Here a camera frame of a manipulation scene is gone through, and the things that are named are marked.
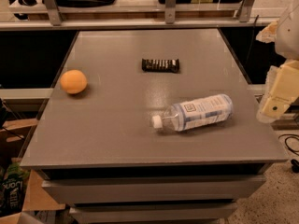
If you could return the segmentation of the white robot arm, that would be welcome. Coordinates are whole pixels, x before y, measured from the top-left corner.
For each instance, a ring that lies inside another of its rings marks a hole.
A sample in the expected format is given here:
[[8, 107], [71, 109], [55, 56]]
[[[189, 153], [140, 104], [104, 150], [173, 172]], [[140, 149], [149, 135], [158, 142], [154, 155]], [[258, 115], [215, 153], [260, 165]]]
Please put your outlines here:
[[274, 42], [276, 54], [286, 59], [280, 67], [269, 68], [256, 115], [258, 121], [272, 123], [299, 98], [299, 0], [293, 0], [279, 20], [262, 29], [256, 39]]

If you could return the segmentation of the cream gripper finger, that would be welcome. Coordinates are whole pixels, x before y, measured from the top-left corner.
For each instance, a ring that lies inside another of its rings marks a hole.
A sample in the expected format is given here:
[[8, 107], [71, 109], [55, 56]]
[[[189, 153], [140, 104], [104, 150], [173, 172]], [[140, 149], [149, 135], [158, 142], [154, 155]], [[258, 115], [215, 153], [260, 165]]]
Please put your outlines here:
[[287, 60], [280, 67], [271, 66], [265, 81], [264, 95], [256, 118], [272, 123], [282, 117], [299, 98], [299, 62]]

